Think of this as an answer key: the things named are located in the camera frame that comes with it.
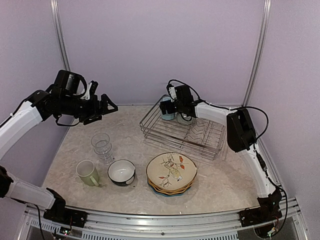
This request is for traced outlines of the light blue faceted cup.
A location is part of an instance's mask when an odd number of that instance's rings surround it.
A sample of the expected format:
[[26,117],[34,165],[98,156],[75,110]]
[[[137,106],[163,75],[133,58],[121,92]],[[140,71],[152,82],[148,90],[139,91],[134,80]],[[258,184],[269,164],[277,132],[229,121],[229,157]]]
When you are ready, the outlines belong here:
[[[161,98],[161,101],[160,102],[165,102],[165,101],[168,101],[170,100],[171,98],[169,96],[163,96]],[[165,121],[171,121],[175,118],[175,113],[168,113],[166,112],[166,114],[161,114],[161,118]]]

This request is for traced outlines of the clear glass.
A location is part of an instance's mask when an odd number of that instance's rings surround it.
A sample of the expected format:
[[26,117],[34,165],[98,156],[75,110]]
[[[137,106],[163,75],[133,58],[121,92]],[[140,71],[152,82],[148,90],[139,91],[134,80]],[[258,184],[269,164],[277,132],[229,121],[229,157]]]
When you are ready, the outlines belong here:
[[104,154],[112,149],[110,136],[106,133],[97,133],[91,138],[91,145],[99,154]]
[[114,161],[112,145],[93,149],[97,157],[106,165],[110,165]]

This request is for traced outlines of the green mug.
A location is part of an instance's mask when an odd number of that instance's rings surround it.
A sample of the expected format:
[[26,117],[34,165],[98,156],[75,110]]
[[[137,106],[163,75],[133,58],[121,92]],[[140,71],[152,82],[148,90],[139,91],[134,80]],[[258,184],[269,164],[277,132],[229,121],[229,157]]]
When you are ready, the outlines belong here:
[[91,160],[82,160],[76,166],[76,174],[90,187],[100,187],[100,176],[95,164]]

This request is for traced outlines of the dark blue bowl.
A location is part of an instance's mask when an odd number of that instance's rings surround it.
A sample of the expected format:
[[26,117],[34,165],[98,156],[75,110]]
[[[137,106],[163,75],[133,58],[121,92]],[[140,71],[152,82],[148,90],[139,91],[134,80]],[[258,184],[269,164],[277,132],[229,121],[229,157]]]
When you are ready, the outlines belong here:
[[108,167],[107,175],[112,183],[125,187],[134,181],[136,167],[127,159],[116,160]]

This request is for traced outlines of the beige plate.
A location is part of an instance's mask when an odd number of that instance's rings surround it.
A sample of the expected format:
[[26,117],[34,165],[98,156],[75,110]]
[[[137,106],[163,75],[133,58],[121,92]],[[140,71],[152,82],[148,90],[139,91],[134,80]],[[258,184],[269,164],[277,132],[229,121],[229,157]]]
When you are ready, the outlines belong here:
[[197,175],[196,164],[181,153],[167,152],[154,157],[146,167],[146,175],[159,177],[160,175],[171,175],[177,182],[192,179]]

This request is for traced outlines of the blue dotted plate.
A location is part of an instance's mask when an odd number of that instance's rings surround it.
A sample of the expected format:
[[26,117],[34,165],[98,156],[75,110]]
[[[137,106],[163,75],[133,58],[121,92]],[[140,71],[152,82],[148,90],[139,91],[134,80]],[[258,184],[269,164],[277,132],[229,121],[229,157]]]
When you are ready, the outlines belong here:
[[156,194],[160,194],[166,197],[173,197],[173,196],[180,196],[183,193],[185,193],[188,189],[190,189],[193,185],[193,182],[190,183],[189,185],[187,185],[186,187],[182,188],[181,190],[178,190],[176,192],[167,192],[164,190],[159,190],[157,189],[154,185],[152,185],[150,182],[148,182],[148,185],[152,188],[152,190],[156,193]]

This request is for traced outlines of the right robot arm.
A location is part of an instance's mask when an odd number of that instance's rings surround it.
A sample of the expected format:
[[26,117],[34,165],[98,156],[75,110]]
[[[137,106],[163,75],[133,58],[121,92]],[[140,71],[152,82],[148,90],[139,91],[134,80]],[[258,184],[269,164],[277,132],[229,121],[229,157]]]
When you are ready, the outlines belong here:
[[255,181],[259,203],[259,207],[254,210],[256,218],[260,222],[280,218],[281,190],[268,174],[248,107],[228,108],[214,105],[200,97],[194,98],[191,93],[193,88],[187,84],[173,86],[168,83],[166,90],[170,99],[160,104],[162,113],[179,113],[181,116],[210,120],[226,127],[228,147],[242,158]]

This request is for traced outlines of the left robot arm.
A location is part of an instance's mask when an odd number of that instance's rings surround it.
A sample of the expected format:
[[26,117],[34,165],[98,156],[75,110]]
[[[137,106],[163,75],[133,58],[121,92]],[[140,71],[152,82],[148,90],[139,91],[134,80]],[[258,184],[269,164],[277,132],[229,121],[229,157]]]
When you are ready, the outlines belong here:
[[[18,105],[0,125],[0,156],[6,153],[31,129],[50,117],[58,121],[63,115],[77,119],[83,125],[100,121],[104,115],[118,111],[118,106],[106,95],[98,97],[96,81],[86,83],[80,74],[61,69],[46,90],[36,90]],[[70,218],[65,200],[54,190],[38,187],[0,168],[0,196],[33,204],[63,223]]]

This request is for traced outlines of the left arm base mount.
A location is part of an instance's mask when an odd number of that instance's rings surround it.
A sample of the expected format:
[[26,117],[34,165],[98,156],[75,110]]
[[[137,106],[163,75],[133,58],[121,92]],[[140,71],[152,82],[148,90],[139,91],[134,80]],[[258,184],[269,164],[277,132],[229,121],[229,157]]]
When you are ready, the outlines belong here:
[[45,210],[43,217],[46,220],[50,220],[70,227],[84,228],[88,213],[81,210],[75,210],[70,208],[64,208],[61,211]]

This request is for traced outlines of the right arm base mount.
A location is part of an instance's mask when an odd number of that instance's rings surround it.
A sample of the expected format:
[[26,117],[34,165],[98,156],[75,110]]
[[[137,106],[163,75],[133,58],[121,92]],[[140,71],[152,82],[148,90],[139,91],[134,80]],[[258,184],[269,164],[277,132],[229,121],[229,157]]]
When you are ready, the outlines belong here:
[[279,209],[269,213],[268,211],[262,211],[260,207],[258,208],[246,208],[239,213],[240,223],[242,227],[248,227],[253,225],[258,225],[280,219],[283,215]]

